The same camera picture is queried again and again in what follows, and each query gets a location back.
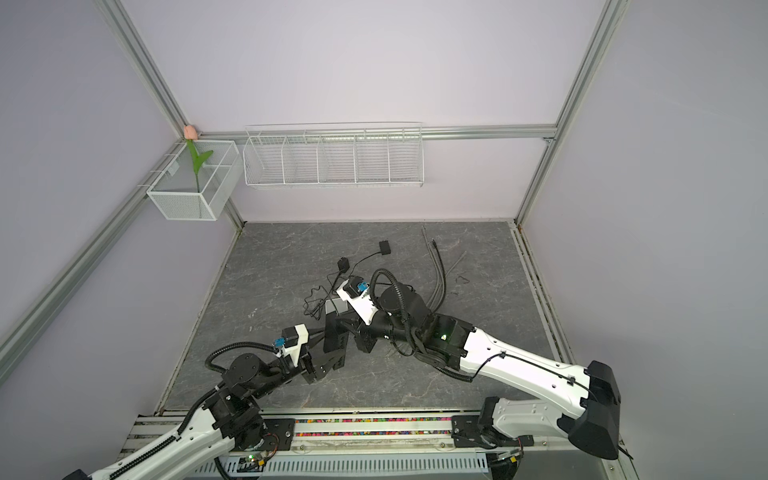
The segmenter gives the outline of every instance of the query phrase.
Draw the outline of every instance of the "wire rack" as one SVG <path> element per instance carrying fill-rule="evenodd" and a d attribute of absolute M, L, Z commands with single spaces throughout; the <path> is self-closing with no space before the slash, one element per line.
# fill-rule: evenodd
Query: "wire rack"
<path fill-rule="evenodd" d="M 295 124 L 246 127 L 246 184 L 365 187 L 424 183 L 421 124 Z"/>
<path fill-rule="evenodd" d="M 214 151 L 200 167 L 197 180 L 191 154 L 184 147 L 147 190 L 149 198 L 168 220 L 216 220 L 243 173 L 235 142 L 194 143 L 200 153 Z"/>

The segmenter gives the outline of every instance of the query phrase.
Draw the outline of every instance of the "white label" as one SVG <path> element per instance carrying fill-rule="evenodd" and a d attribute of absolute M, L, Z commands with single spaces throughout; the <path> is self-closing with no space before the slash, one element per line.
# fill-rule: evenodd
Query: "white label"
<path fill-rule="evenodd" d="M 179 162 L 174 160 L 172 164 L 168 167 L 168 174 L 173 177 L 173 175 L 179 170 Z"/>

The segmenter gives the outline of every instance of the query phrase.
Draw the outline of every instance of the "mesh basket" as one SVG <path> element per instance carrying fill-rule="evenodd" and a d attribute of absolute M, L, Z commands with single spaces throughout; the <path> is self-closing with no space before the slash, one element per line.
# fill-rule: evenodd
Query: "mesh basket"
<path fill-rule="evenodd" d="M 274 130 L 248 127 L 246 184 L 271 187 L 361 187 L 424 183 L 421 126 Z"/>
<path fill-rule="evenodd" d="M 168 220 L 216 220 L 234 190 L 243 163 L 233 141 L 195 141 L 198 153 L 212 150 L 197 174 L 185 146 L 147 191 Z"/>

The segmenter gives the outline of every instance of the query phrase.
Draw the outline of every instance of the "pink tulip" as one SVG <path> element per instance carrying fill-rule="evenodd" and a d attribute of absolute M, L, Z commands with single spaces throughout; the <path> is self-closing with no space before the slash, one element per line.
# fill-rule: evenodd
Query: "pink tulip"
<path fill-rule="evenodd" d="M 184 127 L 184 138 L 187 140 L 197 140 L 197 130 L 192 125 Z"/>

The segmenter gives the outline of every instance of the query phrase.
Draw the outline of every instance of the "white wall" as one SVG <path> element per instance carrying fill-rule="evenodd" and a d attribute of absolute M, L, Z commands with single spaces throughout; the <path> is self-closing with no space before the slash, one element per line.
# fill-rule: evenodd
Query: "white wall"
<path fill-rule="evenodd" d="M 641 478 L 765 478 L 768 4 L 630 4 L 524 225 Z"/>
<path fill-rule="evenodd" d="M 604 0 L 124 4 L 190 121 L 242 131 L 554 123 Z"/>
<path fill-rule="evenodd" d="M 0 5 L 0 335 L 176 138 L 92 2 Z M 232 240 L 147 203 L 0 386 L 3 478 L 115 460 Z"/>
<path fill-rule="evenodd" d="M 541 138 L 424 142 L 422 187 L 237 186 L 248 221 L 513 218 L 544 153 Z"/>

